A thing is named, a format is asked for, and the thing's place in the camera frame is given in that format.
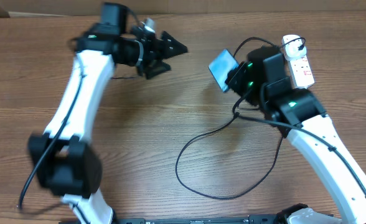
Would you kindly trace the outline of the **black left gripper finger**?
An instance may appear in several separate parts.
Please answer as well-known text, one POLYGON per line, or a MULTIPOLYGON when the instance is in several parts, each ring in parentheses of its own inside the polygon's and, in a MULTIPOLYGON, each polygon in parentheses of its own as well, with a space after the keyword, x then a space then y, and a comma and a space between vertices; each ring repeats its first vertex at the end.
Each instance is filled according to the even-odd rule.
POLYGON ((152 79, 157 75, 168 72, 171 70, 171 66, 162 60, 154 60, 144 68, 144 74, 146 79, 152 79))
POLYGON ((168 32, 163 31, 161 34, 161 55, 163 59, 175 57, 177 55, 185 54, 188 48, 173 38, 168 32))

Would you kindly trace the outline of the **Samsung Galaxy smartphone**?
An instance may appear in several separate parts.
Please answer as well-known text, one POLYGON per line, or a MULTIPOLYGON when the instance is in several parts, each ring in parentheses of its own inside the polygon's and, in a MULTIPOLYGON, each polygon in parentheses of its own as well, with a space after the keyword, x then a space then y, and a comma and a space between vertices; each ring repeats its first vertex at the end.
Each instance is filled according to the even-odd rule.
POLYGON ((218 86, 223 92, 229 90, 226 80, 228 73, 238 67, 238 62, 235 60, 233 55, 227 50, 223 49, 218 56, 211 61, 208 68, 217 82, 218 86))

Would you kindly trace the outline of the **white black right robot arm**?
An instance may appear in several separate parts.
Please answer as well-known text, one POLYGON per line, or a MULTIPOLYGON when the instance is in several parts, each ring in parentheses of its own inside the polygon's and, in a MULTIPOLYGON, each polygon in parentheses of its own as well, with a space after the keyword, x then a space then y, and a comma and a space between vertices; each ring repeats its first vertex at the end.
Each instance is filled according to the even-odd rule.
POLYGON ((242 100, 259 106, 264 123, 310 163, 337 205, 342 223, 366 223, 366 175, 340 139, 331 117, 316 96, 294 88, 283 54, 261 47, 237 63, 227 55, 225 84, 242 100))

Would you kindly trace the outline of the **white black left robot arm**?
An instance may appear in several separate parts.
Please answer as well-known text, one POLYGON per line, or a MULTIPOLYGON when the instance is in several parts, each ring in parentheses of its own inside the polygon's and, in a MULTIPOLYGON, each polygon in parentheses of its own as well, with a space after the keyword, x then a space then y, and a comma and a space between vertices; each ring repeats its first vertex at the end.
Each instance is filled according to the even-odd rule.
POLYGON ((91 146, 96 112, 116 67, 135 67, 139 76, 151 79, 170 70, 168 58, 188 51, 167 32, 157 36, 152 19, 128 27, 132 13, 106 2, 100 21, 74 38, 72 73, 59 107, 44 132, 28 140, 30 178, 59 196, 79 223, 118 221, 101 193, 103 168, 91 146))

